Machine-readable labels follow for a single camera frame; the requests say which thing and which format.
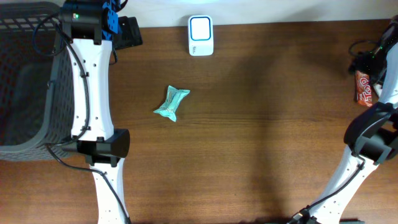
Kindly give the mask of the teal wet wipes packet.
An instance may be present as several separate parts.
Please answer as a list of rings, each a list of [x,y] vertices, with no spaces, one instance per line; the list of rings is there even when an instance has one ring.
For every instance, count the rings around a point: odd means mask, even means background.
[[[190,93],[190,90],[180,90],[169,85],[167,87],[167,94],[164,103],[154,110],[165,118],[170,119],[173,122],[177,121],[176,111],[181,103],[181,101]]]

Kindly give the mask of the white bamboo print tube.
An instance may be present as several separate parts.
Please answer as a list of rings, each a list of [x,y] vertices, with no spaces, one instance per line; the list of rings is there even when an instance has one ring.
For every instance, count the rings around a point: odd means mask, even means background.
[[[373,85],[373,89],[374,89],[374,91],[375,91],[377,97],[379,98],[380,95],[381,95],[381,93],[382,93],[382,85],[380,85],[380,84],[374,84],[374,85]]]

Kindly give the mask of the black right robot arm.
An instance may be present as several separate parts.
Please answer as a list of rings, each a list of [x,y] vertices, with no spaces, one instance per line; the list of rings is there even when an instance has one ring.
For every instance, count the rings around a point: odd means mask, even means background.
[[[351,72],[380,85],[379,99],[345,132],[341,162],[320,197],[289,223],[339,223],[364,180],[397,155],[397,18],[393,17],[370,51],[353,54]]]

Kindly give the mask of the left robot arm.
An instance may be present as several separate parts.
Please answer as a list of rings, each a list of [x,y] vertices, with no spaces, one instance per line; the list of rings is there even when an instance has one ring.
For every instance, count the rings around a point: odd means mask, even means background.
[[[98,223],[130,223],[124,201],[123,166],[130,146],[127,129],[116,129],[109,105],[109,66],[116,51],[142,45],[135,17],[120,17],[126,1],[65,1],[62,36],[71,59],[74,115],[67,151],[84,155],[93,175]]]

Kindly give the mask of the red orange chocolate bar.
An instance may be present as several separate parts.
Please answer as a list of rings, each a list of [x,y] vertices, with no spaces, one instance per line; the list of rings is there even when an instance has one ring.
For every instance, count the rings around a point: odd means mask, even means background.
[[[356,71],[356,101],[358,104],[371,107],[373,105],[372,88],[369,84],[369,76],[365,73]]]

